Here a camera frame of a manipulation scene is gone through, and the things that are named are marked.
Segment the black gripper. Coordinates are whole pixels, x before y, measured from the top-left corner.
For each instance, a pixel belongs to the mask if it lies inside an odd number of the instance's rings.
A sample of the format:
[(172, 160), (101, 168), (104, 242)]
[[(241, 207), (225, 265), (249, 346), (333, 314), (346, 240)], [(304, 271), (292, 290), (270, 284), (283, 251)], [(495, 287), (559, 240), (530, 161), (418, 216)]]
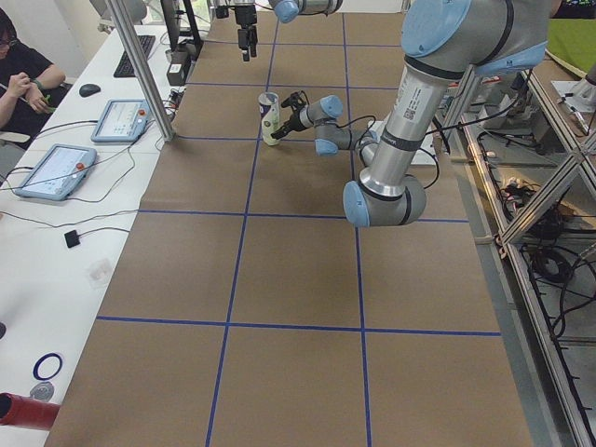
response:
[(242, 52), (243, 61), (249, 61), (250, 56), (257, 56), (257, 12), (253, 0), (246, 1), (226, 1), (219, 0), (214, 2), (215, 14), (217, 19), (227, 18), (229, 11), (232, 10), (235, 15), (237, 29), (237, 41)]
[(281, 140), (293, 131), (300, 132), (309, 128), (310, 119), (307, 111), (302, 110), (293, 113), (287, 121), (280, 124), (279, 129), (271, 133), (271, 138), (273, 140)]

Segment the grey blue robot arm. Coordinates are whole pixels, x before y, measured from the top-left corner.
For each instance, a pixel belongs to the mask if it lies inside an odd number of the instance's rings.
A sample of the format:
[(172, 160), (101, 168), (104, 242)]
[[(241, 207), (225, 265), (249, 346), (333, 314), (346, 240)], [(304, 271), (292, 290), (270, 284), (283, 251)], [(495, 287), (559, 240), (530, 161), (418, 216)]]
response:
[(504, 75), (537, 66), (548, 42), (549, 1), (416, 1), (401, 28), (404, 73), (398, 98), (378, 138), (335, 125), (341, 102), (327, 97), (295, 107), (273, 133), (313, 128), (319, 153), (360, 153), (366, 167), (345, 185), (345, 216), (356, 227), (409, 224), (420, 217), (424, 187), (409, 174), (449, 84), (468, 66), (477, 75)]
[[(257, 57), (258, 32), (257, 10), (254, 1), (211, 1), (211, 8), (217, 19), (229, 17), (234, 13), (237, 29), (237, 43), (243, 61)], [(282, 23), (289, 23), (298, 16), (325, 15), (337, 12), (343, 5), (342, 0), (281, 0), (269, 1), (268, 7), (273, 10)]]

